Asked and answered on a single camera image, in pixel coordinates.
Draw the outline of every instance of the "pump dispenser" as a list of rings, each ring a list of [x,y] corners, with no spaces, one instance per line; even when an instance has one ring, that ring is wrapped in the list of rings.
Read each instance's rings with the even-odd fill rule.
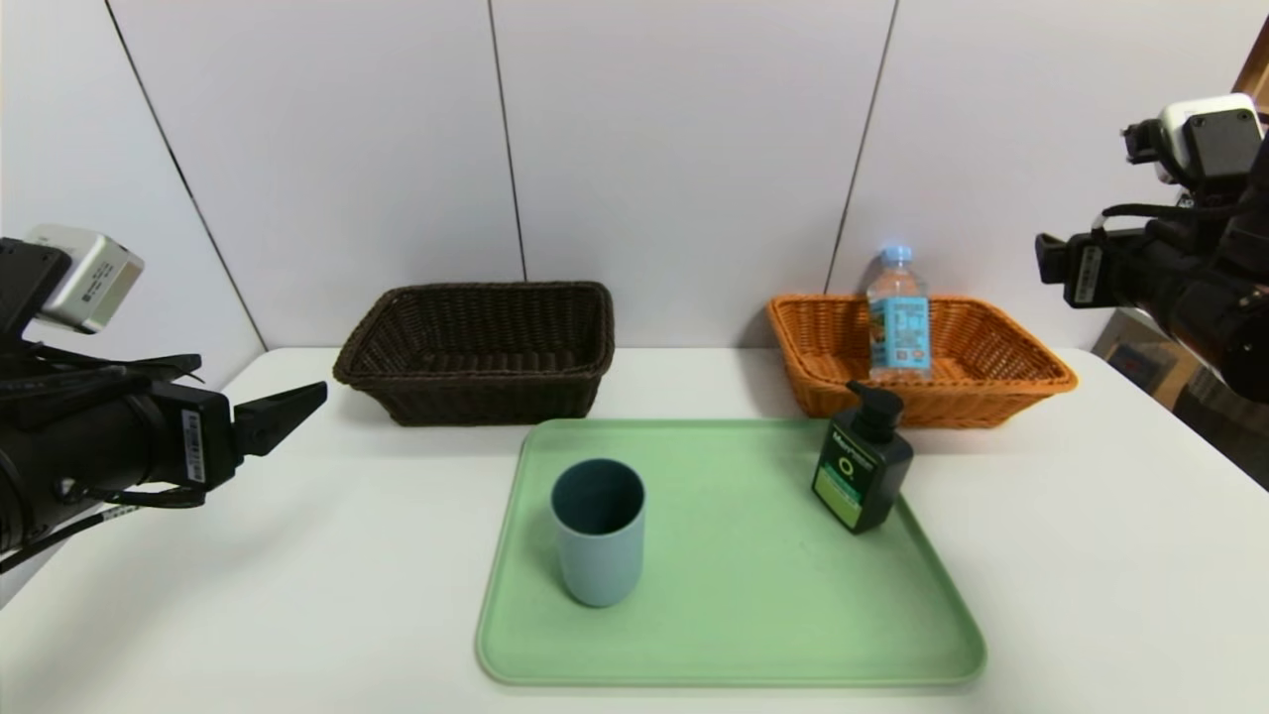
[[[904,416],[897,394],[857,382],[846,387],[859,396],[859,407],[830,420],[811,491],[858,535],[886,521],[912,462],[912,446],[895,432]]]

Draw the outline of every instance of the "barcode label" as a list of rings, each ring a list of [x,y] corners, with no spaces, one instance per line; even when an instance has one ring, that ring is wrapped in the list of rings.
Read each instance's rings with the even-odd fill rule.
[[[198,412],[181,411],[185,429],[185,476],[194,483],[207,483],[203,473],[203,419]]]
[[[1080,275],[1075,280],[1075,301],[1093,302],[1098,292],[1098,274],[1101,271],[1101,249],[1090,245],[1080,255]]]

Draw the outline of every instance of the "tray rim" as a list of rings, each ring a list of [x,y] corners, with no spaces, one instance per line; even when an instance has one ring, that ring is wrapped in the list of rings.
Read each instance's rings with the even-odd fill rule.
[[[510,521],[511,514],[515,506],[515,498],[523,487],[520,479],[520,473],[525,462],[525,454],[533,443],[539,438],[541,434],[547,431],[555,431],[561,429],[604,429],[614,426],[624,427],[679,427],[679,429],[699,429],[703,426],[716,426],[721,424],[732,425],[736,427],[802,427],[805,429],[807,424],[811,422],[827,422],[827,420],[813,420],[813,419],[786,419],[786,420],[549,420],[534,426],[529,430],[528,436],[520,445],[520,453],[516,459],[515,477],[511,481],[511,491],[508,493],[506,498],[506,511],[503,514],[503,526],[497,536],[497,547],[494,550],[494,562],[490,566],[489,580],[485,585],[485,597],[481,599],[481,610],[476,625],[475,637],[475,649],[476,659],[480,663],[485,673],[494,681],[504,685],[511,686],[567,686],[567,687],[586,687],[586,689],[614,689],[614,687],[641,687],[641,689],[675,689],[675,687],[692,687],[692,689],[881,689],[881,687],[938,687],[938,686],[956,686],[971,682],[978,678],[987,666],[987,640],[982,635],[982,628],[978,626],[978,621],[973,616],[973,611],[964,602],[964,597],[961,595],[961,590],[956,586],[956,581],[952,580],[952,574],[948,573],[947,567],[943,564],[943,559],[939,558],[938,550],[934,549],[934,544],[930,543],[929,538],[925,535],[925,529],[921,528],[920,521],[912,512],[911,506],[909,506],[907,500],[900,495],[895,503],[895,514],[901,515],[909,529],[912,531],[914,539],[919,542],[919,545],[928,553],[930,559],[930,566],[934,569],[935,577],[944,585],[944,591],[950,599],[952,606],[958,610],[962,615],[962,620],[968,624],[968,644],[973,651],[972,657],[976,659],[975,666],[964,672],[963,675],[947,676],[947,677],[925,677],[920,680],[904,680],[904,678],[831,678],[831,677],[807,677],[807,678],[789,678],[789,677],[749,677],[744,680],[735,678],[721,678],[721,677],[680,677],[680,678],[666,678],[659,677],[631,677],[623,678],[619,682],[603,682],[586,678],[576,677],[523,677],[506,675],[500,672],[496,665],[491,661],[489,654],[485,652],[485,643],[487,633],[487,614],[494,600],[494,594],[497,591],[503,576],[503,553],[510,539]]]

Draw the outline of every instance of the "wicker basket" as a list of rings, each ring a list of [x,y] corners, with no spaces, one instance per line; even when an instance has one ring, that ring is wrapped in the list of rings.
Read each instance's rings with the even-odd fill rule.
[[[612,360],[603,284],[428,284],[379,297],[335,379],[401,426],[536,425],[585,417]]]
[[[788,294],[768,316],[802,411],[830,417],[857,403],[849,380],[868,380],[868,301]],[[933,380],[887,383],[904,398],[909,427],[981,429],[1046,397],[1075,389],[1075,374],[1008,315],[967,297],[930,298]]]

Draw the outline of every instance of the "dark brown wicker basket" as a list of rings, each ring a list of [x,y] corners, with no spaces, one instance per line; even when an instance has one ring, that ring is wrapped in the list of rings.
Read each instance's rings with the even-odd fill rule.
[[[598,282],[425,284],[379,297],[335,379],[401,426],[536,425],[585,417],[612,360]]]

